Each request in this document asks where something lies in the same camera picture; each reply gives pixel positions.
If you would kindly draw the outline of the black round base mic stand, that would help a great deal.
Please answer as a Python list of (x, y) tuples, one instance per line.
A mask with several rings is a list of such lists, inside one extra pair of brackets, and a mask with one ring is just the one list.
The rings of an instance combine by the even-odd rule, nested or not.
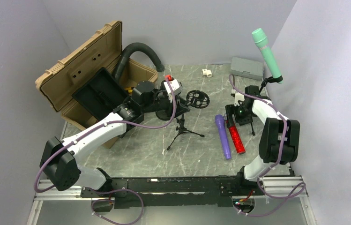
[(172, 113), (173, 113), (173, 109), (169, 109), (169, 110), (161, 110), (161, 111), (155, 112), (155, 115), (160, 120), (169, 121), (172, 117)]

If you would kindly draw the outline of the purple microphone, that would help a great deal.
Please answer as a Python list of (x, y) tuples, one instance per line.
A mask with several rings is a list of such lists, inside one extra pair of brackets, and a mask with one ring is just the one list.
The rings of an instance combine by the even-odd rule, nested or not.
[(228, 143), (228, 138), (227, 138), (227, 133), (225, 130), (225, 120), (224, 117), (220, 114), (215, 116), (215, 124), (217, 126), (218, 129), (218, 133), (219, 133), (219, 137), (220, 137), (220, 141), (221, 141), (221, 145), (222, 145), (222, 149), (223, 149), (223, 153), (224, 153), (224, 157), (226, 160), (231, 159), (231, 150), (230, 150), (230, 146)]

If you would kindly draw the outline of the black tripod stand shock mount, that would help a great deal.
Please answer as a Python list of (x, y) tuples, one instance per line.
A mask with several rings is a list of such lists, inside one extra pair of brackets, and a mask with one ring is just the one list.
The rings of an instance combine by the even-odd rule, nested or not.
[[(209, 106), (210, 103), (210, 98), (208, 96), (208, 94), (206, 94), (205, 92), (201, 91), (201, 90), (191, 90), (187, 93), (186, 95), (186, 100), (185, 101), (181, 101), (180, 102), (180, 106), (184, 106), (187, 109), (189, 109), (189, 107), (193, 107), (196, 109), (203, 109)], [(185, 127), (185, 118), (184, 118), (184, 114), (181, 115), (181, 118), (176, 118), (176, 123), (178, 124), (176, 126), (176, 130), (177, 130), (177, 135), (174, 137), (174, 139), (172, 140), (172, 142), (170, 143), (170, 145), (167, 147), (166, 150), (169, 150), (172, 146), (172, 144), (174, 143), (175, 139), (182, 135), (182, 134), (194, 134), (194, 135), (198, 135), (200, 137), (205, 137), (205, 135), (193, 132), (191, 130), (188, 130)]]

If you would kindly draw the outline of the red glitter microphone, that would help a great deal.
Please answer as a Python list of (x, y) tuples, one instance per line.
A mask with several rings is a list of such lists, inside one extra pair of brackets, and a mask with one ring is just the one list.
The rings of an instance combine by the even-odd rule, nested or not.
[(231, 135), (235, 150), (238, 154), (244, 154), (246, 152), (238, 130), (235, 125), (228, 127), (229, 133)]

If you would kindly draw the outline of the white pvc elbow fitting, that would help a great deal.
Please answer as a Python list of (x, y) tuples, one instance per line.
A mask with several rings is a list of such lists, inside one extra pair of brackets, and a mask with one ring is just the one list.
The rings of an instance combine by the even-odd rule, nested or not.
[(208, 78), (213, 76), (212, 71), (209, 69), (202, 69), (201, 74), (202, 74), (202, 76), (206, 76)]

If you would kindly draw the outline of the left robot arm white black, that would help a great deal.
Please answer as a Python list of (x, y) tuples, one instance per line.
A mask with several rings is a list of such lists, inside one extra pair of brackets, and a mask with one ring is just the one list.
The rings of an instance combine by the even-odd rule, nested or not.
[(142, 81), (134, 88), (133, 94), (127, 94), (117, 83), (113, 84), (115, 93), (113, 111), (90, 128), (69, 138), (59, 140), (53, 137), (46, 142), (33, 188), (42, 193), (56, 188), (64, 191), (73, 185), (88, 187), (100, 197), (107, 196), (111, 191), (111, 178), (102, 169), (88, 168), (78, 160), (91, 153), (106, 141), (123, 136), (134, 127), (143, 127), (144, 113), (170, 111), (166, 120), (182, 115), (180, 110), (183, 90), (182, 83), (167, 76), (161, 88), (156, 89), (149, 81)]

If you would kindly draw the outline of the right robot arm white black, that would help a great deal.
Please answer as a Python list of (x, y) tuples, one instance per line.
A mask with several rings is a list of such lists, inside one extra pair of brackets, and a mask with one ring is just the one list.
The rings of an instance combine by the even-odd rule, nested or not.
[(225, 106), (226, 126), (252, 124), (254, 117), (263, 123), (258, 156), (242, 168), (243, 177), (235, 181), (236, 191), (245, 195), (252, 190), (252, 181), (272, 164), (285, 165), (297, 159), (300, 123), (274, 109), (270, 98), (261, 95), (258, 86), (247, 86), (242, 96), (243, 99)]

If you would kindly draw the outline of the black tripod stand right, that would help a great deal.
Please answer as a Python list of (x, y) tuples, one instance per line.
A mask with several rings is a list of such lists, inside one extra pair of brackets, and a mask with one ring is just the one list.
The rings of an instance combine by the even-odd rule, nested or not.
[(253, 120), (253, 117), (257, 117), (263, 124), (267, 118), (275, 118), (281, 120), (278, 116), (277, 110), (273, 106), (273, 102), (267, 94), (262, 95), (262, 91), (270, 83), (280, 83), (283, 81), (283, 77), (268, 77), (265, 78), (260, 86), (250, 85), (245, 88), (244, 100), (241, 108), (243, 113)]

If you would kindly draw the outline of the mint green microphone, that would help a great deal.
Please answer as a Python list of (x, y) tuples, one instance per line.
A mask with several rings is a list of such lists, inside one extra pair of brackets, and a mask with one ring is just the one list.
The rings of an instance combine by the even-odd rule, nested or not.
[(272, 75), (272, 78), (269, 79), (270, 83), (282, 83), (282, 73), (280, 72), (277, 61), (275, 60), (273, 52), (269, 46), (266, 33), (262, 28), (258, 28), (252, 32), (252, 38)]

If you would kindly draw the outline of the yellow tool in case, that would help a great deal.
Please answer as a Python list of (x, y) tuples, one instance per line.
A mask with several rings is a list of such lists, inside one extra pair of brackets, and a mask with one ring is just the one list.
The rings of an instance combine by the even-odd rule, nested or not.
[(129, 94), (131, 94), (134, 90), (134, 87), (127, 87), (124, 90), (127, 91)]

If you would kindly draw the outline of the grey plastic case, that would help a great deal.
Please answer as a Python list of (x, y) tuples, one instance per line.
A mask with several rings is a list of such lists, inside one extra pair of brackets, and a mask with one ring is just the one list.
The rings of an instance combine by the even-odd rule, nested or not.
[(253, 80), (262, 80), (264, 65), (259, 61), (232, 57), (230, 73)]

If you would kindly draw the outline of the black tray in case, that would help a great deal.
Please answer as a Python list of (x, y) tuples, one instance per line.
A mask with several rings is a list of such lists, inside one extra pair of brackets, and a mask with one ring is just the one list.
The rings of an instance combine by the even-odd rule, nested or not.
[(118, 84), (109, 71), (102, 67), (81, 88), (72, 94), (97, 120), (104, 119), (123, 103), (128, 93)]

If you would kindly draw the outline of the tan plastic tool case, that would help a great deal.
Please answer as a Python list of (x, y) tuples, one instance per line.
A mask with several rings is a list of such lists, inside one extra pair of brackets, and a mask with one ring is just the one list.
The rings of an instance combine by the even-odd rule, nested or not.
[(157, 54), (142, 43), (122, 46), (122, 22), (112, 21), (80, 47), (46, 70), (35, 82), (37, 90), (63, 119), (80, 130), (99, 122), (72, 94), (100, 69), (106, 68), (123, 88), (139, 82), (155, 83), (165, 67)]

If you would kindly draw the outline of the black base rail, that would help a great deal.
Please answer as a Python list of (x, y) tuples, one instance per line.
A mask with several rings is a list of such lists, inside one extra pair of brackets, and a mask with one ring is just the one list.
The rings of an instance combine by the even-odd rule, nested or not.
[(93, 192), (82, 188), (82, 198), (110, 197), (115, 209), (144, 205), (231, 207), (231, 199), (262, 196), (255, 181), (240, 174), (205, 177), (113, 178), (109, 187)]

